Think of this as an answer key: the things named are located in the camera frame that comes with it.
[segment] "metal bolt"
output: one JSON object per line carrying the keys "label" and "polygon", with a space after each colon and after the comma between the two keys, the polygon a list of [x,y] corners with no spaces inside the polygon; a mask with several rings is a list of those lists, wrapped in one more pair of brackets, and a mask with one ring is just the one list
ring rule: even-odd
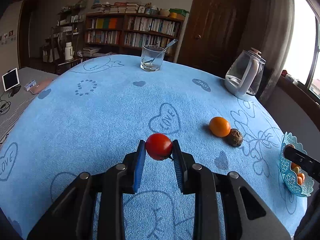
{"label": "metal bolt", "polygon": [[192,165],[192,168],[194,168],[195,170],[199,171],[202,169],[202,166],[199,163],[195,163]]}
{"label": "metal bolt", "polygon": [[119,171],[123,171],[125,169],[125,165],[123,163],[119,163],[116,165],[116,169]]}
{"label": "metal bolt", "polygon": [[79,175],[80,179],[87,179],[89,178],[90,174],[87,172],[83,172]]}
{"label": "metal bolt", "polygon": [[229,173],[229,176],[232,177],[232,178],[234,178],[234,179],[239,178],[239,174],[238,174],[237,172],[235,172],[235,171],[230,172],[230,173]]}

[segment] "paw print pattern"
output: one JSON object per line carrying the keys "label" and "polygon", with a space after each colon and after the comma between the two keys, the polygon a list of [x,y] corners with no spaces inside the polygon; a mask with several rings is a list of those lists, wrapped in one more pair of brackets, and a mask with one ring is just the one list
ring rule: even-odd
{"label": "paw print pattern", "polygon": [[94,92],[97,88],[97,82],[92,79],[81,80],[80,83],[77,84],[78,88],[75,90],[76,95],[90,95],[90,92]]}

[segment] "kettle lid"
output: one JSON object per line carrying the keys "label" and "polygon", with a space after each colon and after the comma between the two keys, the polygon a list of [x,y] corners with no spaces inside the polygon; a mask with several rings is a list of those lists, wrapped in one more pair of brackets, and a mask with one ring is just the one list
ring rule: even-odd
{"label": "kettle lid", "polygon": [[266,63],[266,61],[259,55],[259,54],[261,54],[261,51],[258,51],[255,48],[251,48],[251,50],[247,50],[247,52],[249,52],[250,54],[252,54],[252,55],[254,55],[256,57],[258,57],[260,59],[261,63],[263,63],[263,64]]}

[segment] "wooden door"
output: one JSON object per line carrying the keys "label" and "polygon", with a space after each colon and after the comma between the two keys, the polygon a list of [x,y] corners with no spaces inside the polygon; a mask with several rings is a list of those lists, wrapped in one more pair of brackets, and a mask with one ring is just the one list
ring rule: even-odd
{"label": "wooden door", "polygon": [[251,0],[193,0],[177,62],[222,78],[236,59]]}
{"label": "wooden door", "polygon": [[29,29],[31,13],[37,7],[39,0],[24,0],[22,2],[18,24],[18,62],[19,68],[30,66],[29,61]]}

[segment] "metal spoon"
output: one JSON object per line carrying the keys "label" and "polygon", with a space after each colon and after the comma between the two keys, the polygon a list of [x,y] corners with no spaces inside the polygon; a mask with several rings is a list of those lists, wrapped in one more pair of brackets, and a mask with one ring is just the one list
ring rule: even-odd
{"label": "metal spoon", "polygon": [[[166,51],[167,48],[169,48],[170,46],[172,46],[173,44],[175,44],[177,41],[178,41],[178,40],[176,40],[176,39],[172,40],[172,41],[164,48],[164,50]],[[162,53],[162,52],[159,52],[159,54],[158,54],[157,56],[155,56],[155,57],[154,57],[153,59],[151,59],[151,60],[148,60],[148,61],[143,62],[143,64],[144,64],[144,63],[153,63],[153,61],[154,61],[161,53]]]}

